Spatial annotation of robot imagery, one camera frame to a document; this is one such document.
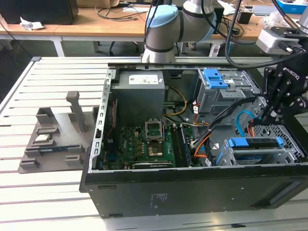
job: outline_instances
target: motherboard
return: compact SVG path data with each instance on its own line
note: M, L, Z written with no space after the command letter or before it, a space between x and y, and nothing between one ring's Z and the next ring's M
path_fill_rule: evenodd
M157 125L160 121L144 127L121 127L117 140L107 143L104 169L190 165L189 144L194 139L192 128Z

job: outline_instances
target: gray floor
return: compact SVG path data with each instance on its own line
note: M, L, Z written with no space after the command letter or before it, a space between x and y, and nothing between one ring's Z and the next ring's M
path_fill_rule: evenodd
M99 46L100 51L94 52L93 44L90 41L66 41L64 42L64 53L68 57L109 56L110 44L111 42L101 42L101 45ZM19 44L15 41L12 41L12 45L12 51L7 51L5 49L0 51L0 102L10 91L11 87L19 78L31 59L22 48L19 48ZM22 45L32 54L32 56L57 56L56 50L51 41L25 40ZM116 42L113 47L113 53L114 56L140 56L140 54L136 53L135 48L136 47L132 42ZM196 51L191 51L186 48L186 54L180 54L180 56L208 56L209 50L210 46L208 44L198 43ZM255 45L233 45L231 48L231 56L260 56L259 48Z

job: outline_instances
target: slotted metal table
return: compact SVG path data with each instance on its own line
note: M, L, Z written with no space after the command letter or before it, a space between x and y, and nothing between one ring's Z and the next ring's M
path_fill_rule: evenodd
M235 60L243 64L268 61ZM66 92L78 90L82 110L92 111L99 104L108 63L139 61L139 57L53 57L29 63L0 105L0 230L231 230L235 223L246 226L242 231L307 230L308 190L278 209L103 220L89 195L78 191L82 171L17 172L39 107L70 112ZM180 57L177 62L225 64L226 60ZM307 124L307 115L298 120Z

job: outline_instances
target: power supply label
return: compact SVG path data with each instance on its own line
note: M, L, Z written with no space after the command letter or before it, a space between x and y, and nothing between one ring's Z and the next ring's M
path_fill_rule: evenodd
M158 84L158 75L130 75L129 84Z

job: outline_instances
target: robotic arm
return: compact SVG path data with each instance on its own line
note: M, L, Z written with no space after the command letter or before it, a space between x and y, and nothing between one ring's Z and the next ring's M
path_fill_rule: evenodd
M291 54L308 51L308 8L299 20L300 28L263 29L256 42L264 52ZM267 106L255 124L271 124L277 117L304 113L308 109L308 54L264 70L263 96Z
M215 25L216 15L212 0L204 1L204 10ZM149 13L147 27L154 15ZM142 55L143 63L175 62L173 45L175 42L191 42L209 39L214 29L207 23L201 9L201 0L187 0L183 10L170 5L157 6L156 13L146 34L146 49Z

